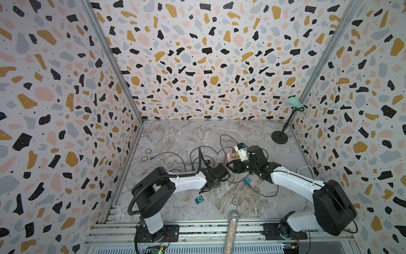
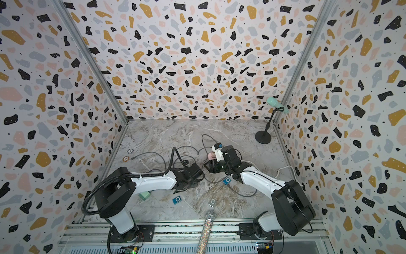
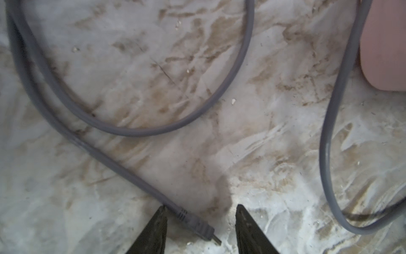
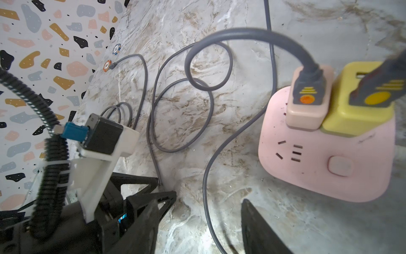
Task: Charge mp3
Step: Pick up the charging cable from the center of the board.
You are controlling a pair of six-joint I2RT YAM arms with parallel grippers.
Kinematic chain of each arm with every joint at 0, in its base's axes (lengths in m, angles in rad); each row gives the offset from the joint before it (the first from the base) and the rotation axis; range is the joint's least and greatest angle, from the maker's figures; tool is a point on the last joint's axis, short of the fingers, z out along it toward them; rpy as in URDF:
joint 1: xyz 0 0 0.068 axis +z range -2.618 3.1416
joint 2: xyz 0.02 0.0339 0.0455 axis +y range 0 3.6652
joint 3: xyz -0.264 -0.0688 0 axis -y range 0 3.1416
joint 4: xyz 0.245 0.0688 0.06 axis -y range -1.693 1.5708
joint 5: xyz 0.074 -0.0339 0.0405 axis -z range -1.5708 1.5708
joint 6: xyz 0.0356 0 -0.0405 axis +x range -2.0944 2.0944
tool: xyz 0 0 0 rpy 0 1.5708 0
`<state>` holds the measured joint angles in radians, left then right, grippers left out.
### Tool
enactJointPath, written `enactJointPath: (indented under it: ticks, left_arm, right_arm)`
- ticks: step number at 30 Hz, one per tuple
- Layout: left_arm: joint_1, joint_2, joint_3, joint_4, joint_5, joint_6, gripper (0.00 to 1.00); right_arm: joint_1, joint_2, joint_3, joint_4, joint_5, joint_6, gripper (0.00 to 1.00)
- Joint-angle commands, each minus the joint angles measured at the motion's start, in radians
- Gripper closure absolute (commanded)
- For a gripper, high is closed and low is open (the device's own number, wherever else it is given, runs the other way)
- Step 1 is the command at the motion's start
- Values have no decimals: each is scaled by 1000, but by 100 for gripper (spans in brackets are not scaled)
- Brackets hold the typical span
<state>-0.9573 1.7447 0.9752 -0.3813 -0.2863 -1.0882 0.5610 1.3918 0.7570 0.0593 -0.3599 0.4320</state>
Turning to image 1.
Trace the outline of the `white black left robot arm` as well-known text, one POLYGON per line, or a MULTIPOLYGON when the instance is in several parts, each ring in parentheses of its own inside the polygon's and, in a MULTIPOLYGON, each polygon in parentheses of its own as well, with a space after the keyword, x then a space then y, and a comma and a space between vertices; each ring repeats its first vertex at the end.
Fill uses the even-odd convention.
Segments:
POLYGON ((132 190, 127 213, 137 215, 135 243, 155 243, 162 240, 178 241, 178 226, 165 226, 160 211, 176 193, 197 190, 200 194, 220 187, 230 174, 222 164, 212 166, 198 148, 198 168, 187 173, 171 173, 158 167, 142 179, 132 190))

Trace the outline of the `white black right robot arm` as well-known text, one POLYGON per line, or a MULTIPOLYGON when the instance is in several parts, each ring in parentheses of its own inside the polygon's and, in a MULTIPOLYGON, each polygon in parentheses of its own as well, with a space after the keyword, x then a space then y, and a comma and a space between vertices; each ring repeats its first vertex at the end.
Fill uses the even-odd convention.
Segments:
POLYGON ((259 146, 239 144, 227 153, 227 168, 235 174, 250 173, 260 180, 285 187, 313 205, 308 211, 292 211, 279 222, 281 237, 290 239, 300 231, 323 230, 339 236, 355 221, 357 212, 339 183, 318 181, 269 162, 259 146))

